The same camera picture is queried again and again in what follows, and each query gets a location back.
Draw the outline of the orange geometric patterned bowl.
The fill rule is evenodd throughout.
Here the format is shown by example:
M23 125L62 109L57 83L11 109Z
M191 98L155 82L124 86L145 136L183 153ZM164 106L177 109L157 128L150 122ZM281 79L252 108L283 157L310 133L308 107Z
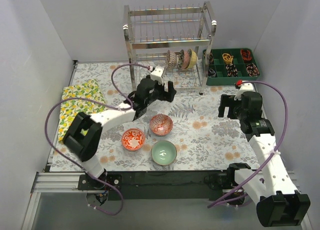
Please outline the orange geometric patterned bowl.
M165 136L172 131L173 121L165 114L157 114L151 118L149 128L155 135Z

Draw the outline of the mint green bowl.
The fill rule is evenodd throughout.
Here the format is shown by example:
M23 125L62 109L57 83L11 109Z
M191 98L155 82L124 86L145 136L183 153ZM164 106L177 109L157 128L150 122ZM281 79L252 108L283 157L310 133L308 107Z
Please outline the mint green bowl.
M158 141L151 148L151 157L158 165L170 165L177 157L176 146L166 140Z

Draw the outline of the small purple patterned bowl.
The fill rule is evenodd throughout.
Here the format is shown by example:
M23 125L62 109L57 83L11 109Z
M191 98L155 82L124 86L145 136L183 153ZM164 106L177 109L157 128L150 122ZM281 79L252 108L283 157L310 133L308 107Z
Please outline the small purple patterned bowl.
M167 70L174 69L178 64L178 56L175 52L168 50L165 58L165 66Z

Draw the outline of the black leaf patterned bowl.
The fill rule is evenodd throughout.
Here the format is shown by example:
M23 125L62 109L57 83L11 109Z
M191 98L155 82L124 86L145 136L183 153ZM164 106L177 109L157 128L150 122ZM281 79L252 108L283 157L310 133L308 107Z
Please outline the black leaf patterned bowl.
M189 66L190 63L190 54L188 51L180 50L178 54L178 62L177 62L177 68L179 70L184 70Z

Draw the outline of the yellow and teal patterned bowl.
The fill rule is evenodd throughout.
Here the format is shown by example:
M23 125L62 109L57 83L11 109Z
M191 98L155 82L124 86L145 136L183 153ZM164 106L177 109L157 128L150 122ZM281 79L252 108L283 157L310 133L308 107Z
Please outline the yellow and teal patterned bowl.
M197 63L197 54L194 50L188 49L187 53L189 54L189 65L188 69L193 68Z

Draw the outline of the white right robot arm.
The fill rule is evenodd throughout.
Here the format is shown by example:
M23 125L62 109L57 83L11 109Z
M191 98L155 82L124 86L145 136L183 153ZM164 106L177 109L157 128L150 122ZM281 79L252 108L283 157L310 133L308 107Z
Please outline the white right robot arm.
M299 193L289 177L280 152L276 150L275 131L269 120L262 117L263 98L252 91L242 92L240 97L223 94L218 116L237 119L240 129L254 150L261 169L236 164L226 176L231 188L245 190L256 205L257 217L264 227L297 226L303 221L309 207L307 194Z

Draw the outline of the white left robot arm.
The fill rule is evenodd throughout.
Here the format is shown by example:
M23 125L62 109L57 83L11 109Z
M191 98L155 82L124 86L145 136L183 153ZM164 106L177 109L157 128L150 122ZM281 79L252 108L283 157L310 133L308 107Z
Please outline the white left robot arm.
M172 81L167 86L166 91L157 80L143 78L137 89L115 109L92 115L77 113L62 142L81 162L81 167L90 176L89 184L94 189L103 189L107 182L106 170L96 156L102 131L139 119L156 100L172 102L177 91Z

